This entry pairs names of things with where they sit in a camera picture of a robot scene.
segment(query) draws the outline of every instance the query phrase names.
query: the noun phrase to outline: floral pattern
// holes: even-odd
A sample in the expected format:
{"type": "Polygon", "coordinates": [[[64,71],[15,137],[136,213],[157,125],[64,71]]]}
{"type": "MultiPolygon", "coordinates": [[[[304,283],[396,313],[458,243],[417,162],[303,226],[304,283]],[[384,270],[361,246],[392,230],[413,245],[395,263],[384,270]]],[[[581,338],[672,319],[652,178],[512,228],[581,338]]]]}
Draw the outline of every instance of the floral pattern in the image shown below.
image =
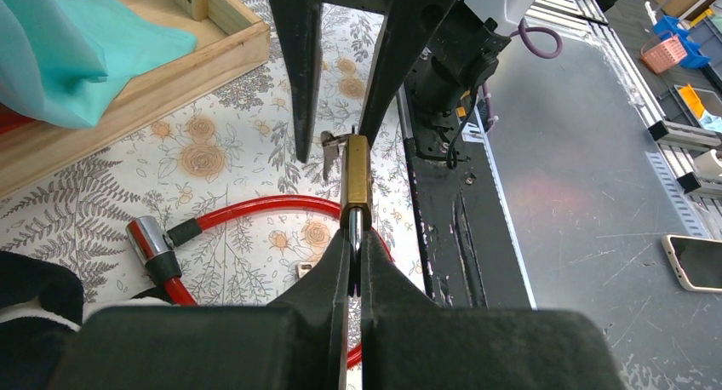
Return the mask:
{"type": "MultiPolygon", "coordinates": [[[[244,0],[272,26],[266,0],[244,0]]],[[[136,216],[164,227],[251,198],[279,193],[338,200],[340,162],[323,181],[322,130],[348,133],[363,105],[382,18],[324,6],[324,69],[316,133],[307,163],[295,159],[290,87],[272,35],[269,62],[164,119],[0,201],[0,248],[59,263],[83,281],[86,301],[127,299],[152,286],[126,239],[136,216]]],[[[372,151],[374,227],[395,264],[422,287],[397,108],[391,105],[372,151]]],[[[183,280],[204,304],[265,304],[315,262],[338,229],[303,210],[229,221],[177,251],[183,280]]],[[[349,345],[358,342],[352,301],[349,345]]],[[[349,388],[361,388],[360,371],[349,388]]]]}

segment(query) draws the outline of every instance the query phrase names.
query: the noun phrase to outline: key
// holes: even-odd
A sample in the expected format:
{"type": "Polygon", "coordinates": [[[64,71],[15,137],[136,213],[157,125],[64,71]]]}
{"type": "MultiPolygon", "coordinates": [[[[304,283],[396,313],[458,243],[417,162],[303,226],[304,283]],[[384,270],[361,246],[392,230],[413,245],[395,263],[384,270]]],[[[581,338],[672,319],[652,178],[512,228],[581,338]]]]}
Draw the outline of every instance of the key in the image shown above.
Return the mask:
{"type": "Polygon", "coordinates": [[[321,132],[321,147],[324,148],[324,181],[329,180],[329,173],[339,157],[339,145],[348,140],[349,135],[334,136],[328,130],[321,132]]]}

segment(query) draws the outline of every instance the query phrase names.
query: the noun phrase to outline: black cable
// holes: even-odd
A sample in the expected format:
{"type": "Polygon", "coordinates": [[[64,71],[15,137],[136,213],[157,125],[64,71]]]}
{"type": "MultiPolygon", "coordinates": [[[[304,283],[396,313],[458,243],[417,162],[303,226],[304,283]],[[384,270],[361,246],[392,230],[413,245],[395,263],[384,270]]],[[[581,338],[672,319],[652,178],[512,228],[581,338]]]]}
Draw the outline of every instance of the black cable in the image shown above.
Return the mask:
{"type": "Polygon", "coordinates": [[[473,115],[473,108],[476,104],[477,96],[478,86],[469,89],[469,107],[464,108],[467,115],[463,118],[461,123],[459,123],[459,129],[456,133],[454,133],[454,137],[451,138],[449,147],[446,150],[446,167],[449,169],[456,169],[456,165],[459,163],[459,159],[456,157],[456,149],[454,148],[454,145],[456,144],[456,140],[459,139],[459,136],[461,136],[461,132],[464,131],[464,127],[466,127],[467,123],[469,123],[469,119],[471,119],[473,115]]]}

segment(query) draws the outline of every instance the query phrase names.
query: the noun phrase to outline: orange basket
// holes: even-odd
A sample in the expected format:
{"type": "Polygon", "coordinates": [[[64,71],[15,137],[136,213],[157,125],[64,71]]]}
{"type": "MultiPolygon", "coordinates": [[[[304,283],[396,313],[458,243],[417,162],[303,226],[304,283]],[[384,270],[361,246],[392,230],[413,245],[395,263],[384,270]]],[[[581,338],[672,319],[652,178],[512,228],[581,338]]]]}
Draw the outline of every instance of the orange basket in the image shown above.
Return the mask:
{"type": "Polygon", "coordinates": [[[661,34],[650,38],[649,41],[642,45],[642,49],[639,51],[639,58],[657,75],[679,64],[687,56],[687,51],[685,47],[682,46],[679,35],[676,34],[670,38],[663,39],[649,51],[645,52],[645,47],[652,42],[652,39],[659,37],[659,35],[661,34]]]}

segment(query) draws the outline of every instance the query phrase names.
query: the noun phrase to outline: floor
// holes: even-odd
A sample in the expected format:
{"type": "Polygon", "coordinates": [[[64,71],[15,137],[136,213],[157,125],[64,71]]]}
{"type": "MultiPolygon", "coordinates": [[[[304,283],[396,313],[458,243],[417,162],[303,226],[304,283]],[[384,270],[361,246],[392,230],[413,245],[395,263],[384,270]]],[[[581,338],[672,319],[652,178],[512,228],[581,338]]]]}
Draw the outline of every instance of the floor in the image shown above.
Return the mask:
{"type": "Polygon", "coordinates": [[[675,84],[686,85],[688,83],[695,88],[716,90],[701,70],[675,66],[670,71],[657,76],[639,60],[639,51],[650,39],[652,30],[651,21],[645,10],[646,1],[652,4],[652,8],[656,6],[654,0],[619,0],[605,15],[641,71],[642,77],[650,86],[652,93],[659,95],[675,84]]]}

